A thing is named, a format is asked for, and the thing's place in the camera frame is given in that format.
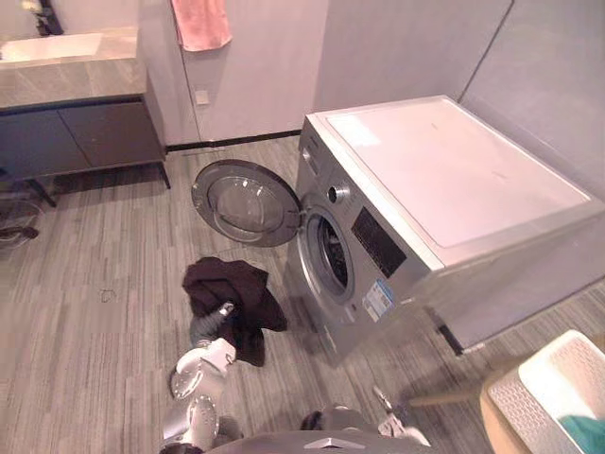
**plastic basket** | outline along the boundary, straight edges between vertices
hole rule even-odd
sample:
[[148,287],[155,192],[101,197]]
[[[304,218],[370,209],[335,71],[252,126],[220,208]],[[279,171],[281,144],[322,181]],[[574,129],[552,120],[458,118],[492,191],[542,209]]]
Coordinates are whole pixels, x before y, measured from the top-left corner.
[[605,354],[568,331],[488,389],[533,454],[583,453],[559,423],[566,415],[605,419]]

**washing machine door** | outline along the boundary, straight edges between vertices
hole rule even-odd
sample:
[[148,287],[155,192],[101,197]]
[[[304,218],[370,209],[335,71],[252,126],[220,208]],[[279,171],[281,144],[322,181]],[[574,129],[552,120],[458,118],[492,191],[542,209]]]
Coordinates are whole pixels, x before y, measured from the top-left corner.
[[235,159],[205,167],[191,189],[200,216],[216,231],[252,246],[286,243],[301,223],[292,188],[267,168]]

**black cloth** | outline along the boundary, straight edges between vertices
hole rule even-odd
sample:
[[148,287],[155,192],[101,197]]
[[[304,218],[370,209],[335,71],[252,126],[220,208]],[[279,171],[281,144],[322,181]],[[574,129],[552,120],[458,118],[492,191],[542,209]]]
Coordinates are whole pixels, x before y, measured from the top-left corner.
[[267,289],[267,279],[266,271],[244,261],[203,257],[187,268],[182,281],[196,317],[215,312],[227,301],[234,304],[231,322],[221,325],[217,334],[235,347],[237,359],[254,366],[265,364],[261,328],[287,330],[284,312]]

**knob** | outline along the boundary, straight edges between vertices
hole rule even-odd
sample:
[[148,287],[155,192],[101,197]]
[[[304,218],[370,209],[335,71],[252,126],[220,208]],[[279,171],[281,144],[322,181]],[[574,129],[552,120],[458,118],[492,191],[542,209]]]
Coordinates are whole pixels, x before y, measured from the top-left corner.
[[349,188],[345,185],[330,186],[326,195],[331,203],[341,203],[349,195]]

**baseboard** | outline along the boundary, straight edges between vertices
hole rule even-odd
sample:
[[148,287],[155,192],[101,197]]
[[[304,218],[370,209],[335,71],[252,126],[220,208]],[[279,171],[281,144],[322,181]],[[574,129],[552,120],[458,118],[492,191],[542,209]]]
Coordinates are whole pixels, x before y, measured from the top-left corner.
[[205,142],[193,142],[190,144],[178,144],[166,146],[166,152],[180,151],[183,149],[192,148],[215,148],[215,147],[228,147],[229,145],[248,144],[249,142],[259,142],[261,140],[279,139],[281,137],[289,137],[291,135],[300,135],[301,130],[283,131],[283,132],[272,132],[270,134],[251,135],[248,137],[238,137],[235,139],[224,139],[224,140],[207,140]]

